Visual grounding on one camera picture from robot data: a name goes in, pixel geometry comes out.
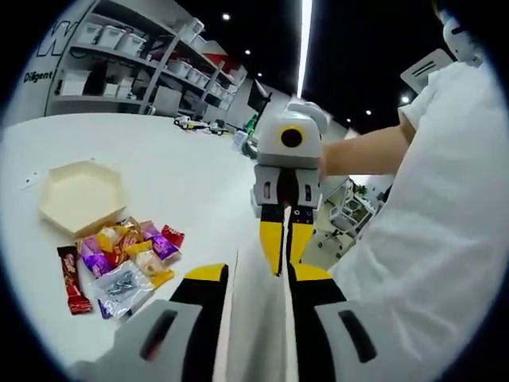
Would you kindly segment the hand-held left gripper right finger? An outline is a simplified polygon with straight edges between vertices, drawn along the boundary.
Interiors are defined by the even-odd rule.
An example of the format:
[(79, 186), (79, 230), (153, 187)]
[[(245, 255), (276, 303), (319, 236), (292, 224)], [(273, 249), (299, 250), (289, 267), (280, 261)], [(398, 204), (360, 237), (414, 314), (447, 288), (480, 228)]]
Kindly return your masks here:
[(348, 301), (330, 274), (289, 265), (299, 381), (408, 381), (410, 358), (387, 314)]

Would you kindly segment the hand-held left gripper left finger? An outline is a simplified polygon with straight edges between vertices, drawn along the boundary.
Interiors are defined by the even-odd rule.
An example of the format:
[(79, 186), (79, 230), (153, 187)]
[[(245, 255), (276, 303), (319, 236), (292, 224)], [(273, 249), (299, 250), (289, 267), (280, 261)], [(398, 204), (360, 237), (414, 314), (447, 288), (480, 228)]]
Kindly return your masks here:
[(225, 263), (188, 272), (168, 300), (155, 300), (116, 330), (96, 361), (78, 361), (73, 381), (211, 381), (227, 294)]

